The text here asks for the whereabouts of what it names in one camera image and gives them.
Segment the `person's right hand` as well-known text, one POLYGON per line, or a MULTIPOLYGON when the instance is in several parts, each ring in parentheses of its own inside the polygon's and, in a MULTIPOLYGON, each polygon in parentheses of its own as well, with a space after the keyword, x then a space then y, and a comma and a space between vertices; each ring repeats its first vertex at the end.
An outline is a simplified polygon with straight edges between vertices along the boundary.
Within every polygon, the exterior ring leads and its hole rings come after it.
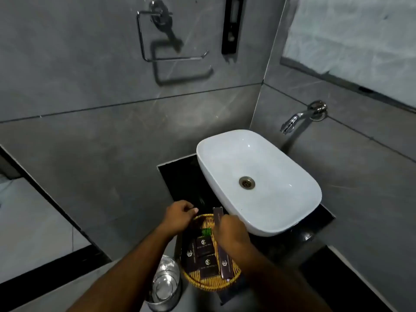
POLYGON ((247 229, 241 221, 241 229, 239 231, 213 231, 214 238, 217 238, 222 249, 235 261, 243 257, 249 252, 253 245, 250 241, 247 229))

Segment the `person's left hand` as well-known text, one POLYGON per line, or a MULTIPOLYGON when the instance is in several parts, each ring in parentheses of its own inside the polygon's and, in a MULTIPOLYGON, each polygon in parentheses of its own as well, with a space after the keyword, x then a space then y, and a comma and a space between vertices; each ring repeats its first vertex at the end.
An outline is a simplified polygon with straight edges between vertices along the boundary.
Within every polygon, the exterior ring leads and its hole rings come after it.
POLYGON ((184 231, 195 217, 181 214, 175 201, 166 209, 160 228, 167 237, 172 238, 184 231))

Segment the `long dark toiletry box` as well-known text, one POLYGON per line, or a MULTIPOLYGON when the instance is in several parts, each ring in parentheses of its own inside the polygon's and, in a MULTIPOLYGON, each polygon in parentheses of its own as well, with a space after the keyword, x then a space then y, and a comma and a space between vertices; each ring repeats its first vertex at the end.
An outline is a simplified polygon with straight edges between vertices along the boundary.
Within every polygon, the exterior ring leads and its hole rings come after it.
MULTIPOLYGON (((221 223, 221 218, 223 217, 223 208, 216 207, 213 208, 213 219, 214 219, 214 226, 219 228, 221 223)), ((233 278, 233 270, 232 270, 232 262, 229 255, 222 249, 215 238, 217 243, 217 250, 218 250, 218 260, 219 260, 219 267, 221 272, 221 278, 226 281, 230 281, 233 278)))

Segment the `person's left forearm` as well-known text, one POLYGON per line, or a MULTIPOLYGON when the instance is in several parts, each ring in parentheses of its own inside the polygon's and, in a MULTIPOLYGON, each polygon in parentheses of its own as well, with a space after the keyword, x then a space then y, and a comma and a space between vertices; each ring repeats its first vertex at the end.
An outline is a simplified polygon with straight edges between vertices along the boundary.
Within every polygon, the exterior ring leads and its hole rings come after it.
POLYGON ((163 222, 102 275, 66 312, 140 309, 168 243, 181 229, 163 222))

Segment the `person's right forearm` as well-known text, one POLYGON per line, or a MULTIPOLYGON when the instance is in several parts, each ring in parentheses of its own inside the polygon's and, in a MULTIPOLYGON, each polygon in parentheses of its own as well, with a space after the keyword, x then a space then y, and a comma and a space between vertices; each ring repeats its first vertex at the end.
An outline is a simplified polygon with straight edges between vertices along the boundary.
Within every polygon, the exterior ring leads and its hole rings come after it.
POLYGON ((310 289, 293 280, 252 245, 235 257, 261 306, 270 312, 332 312, 310 289))

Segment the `small dark toiletry box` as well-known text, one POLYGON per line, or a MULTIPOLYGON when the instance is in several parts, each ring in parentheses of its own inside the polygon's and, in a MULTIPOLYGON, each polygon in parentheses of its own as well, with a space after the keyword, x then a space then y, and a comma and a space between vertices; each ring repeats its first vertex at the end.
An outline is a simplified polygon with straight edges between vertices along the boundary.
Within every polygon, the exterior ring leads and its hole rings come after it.
POLYGON ((204 257, 215 254, 215 247, 211 236, 197 237, 195 240, 196 254, 198 257, 204 257))
POLYGON ((198 258, 198 269, 200 279, 215 277, 219 275, 219 268, 215 254, 204 255, 198 258))
POLYGON ((199 269, 197 249, 193 242, 190 243, 189 246, 187 247, 184 258, 185 258, 184 270, 186 273, 192 273, 199 269))

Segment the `white ceramic wash basin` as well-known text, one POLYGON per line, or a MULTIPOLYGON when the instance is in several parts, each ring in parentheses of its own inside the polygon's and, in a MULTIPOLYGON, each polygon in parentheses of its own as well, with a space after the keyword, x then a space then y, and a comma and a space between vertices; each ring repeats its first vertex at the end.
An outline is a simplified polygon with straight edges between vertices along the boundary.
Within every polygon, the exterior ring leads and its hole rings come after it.
POLYGON ((248 232, 271 237, 298 224, 322 200, 317 181, 263 136, 234 130, 208 137, 196 147, 197 160, 222 206, 248 232), (238 180, 249 176, 252 190, 238 180))

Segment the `round wicker basket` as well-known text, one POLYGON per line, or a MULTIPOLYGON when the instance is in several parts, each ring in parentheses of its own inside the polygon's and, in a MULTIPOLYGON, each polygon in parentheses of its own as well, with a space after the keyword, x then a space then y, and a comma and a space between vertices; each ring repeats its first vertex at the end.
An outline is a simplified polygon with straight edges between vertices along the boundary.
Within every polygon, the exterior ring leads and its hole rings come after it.
POLYGON ((218 250, 217 250, 217 243, 212 233, 212 240, 215 247, 215 256, 217 259, 217 264, 219 268, 219 275, 211 278, 207 278, 204 280, 200 279, 200 272, 199 269, 192 273, 186 273, 185 268, 185 251, 190 243, 195 244, 195 240, 197 237, 200 237, 200 230, 203 228, 213 228, 214 227, 214 219, 213 213, 211 214, 202 214, 196 216, 185 229, 185 231, 181 234, 180 238, 180 251, 177 255, 177 260, 179 261, 180 271, 183 274, 184 278, 195 288, 199 288, 200 290, 206 292, 219 292, 229 288, 231 285, 237 282, 237 280, 241 276, 241 269, 237 266, 234 260, 231 259, 232 262, 232 270, 233 270, 233 278, 230 281, 226 281, 221 278, 221 272, 219 267, 219 260, 218 260, 218 250))

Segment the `shiny steel waste bin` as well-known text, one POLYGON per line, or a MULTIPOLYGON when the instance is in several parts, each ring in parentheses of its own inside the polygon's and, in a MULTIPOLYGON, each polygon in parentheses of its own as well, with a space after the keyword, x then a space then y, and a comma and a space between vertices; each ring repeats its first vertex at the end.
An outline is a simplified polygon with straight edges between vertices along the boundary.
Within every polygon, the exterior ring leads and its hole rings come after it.
POLYGON ((152 312, 171 312, 181 296, 180 267, 169 256, 162 255, 145 300, 152 312))

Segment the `chrome wall faucet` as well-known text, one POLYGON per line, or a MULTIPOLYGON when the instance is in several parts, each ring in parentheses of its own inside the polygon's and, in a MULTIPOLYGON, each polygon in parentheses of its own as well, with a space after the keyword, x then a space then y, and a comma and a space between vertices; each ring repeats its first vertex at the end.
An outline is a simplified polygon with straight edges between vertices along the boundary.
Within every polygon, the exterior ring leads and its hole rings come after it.
POLYGON ((299 112, 291 116, 280 128, 280 132, 284 135, 292 132, 297 123, 301 120, 309 119, 314 122, 324 120, 328 116, 328 107, 321 100, 314 101, 307 106, 303 112, 299 112))

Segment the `black wall bracket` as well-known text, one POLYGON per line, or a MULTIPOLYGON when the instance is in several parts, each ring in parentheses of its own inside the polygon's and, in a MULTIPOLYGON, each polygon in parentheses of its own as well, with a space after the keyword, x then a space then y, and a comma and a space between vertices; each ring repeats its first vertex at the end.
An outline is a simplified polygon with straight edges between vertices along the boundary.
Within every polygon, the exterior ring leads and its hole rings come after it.
POLYGON ((222 55, 233 55, 237 52, 241 16, 244 0, 226 0, 222 36, 222 55))

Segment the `wall mirror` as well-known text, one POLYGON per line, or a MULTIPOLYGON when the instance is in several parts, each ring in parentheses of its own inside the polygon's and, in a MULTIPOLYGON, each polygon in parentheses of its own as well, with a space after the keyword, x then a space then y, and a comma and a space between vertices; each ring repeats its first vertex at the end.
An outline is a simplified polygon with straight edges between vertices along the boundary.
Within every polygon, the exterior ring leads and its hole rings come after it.
POLYGON ((283 57, 416 109, 416 0, 298 0, 283 57))

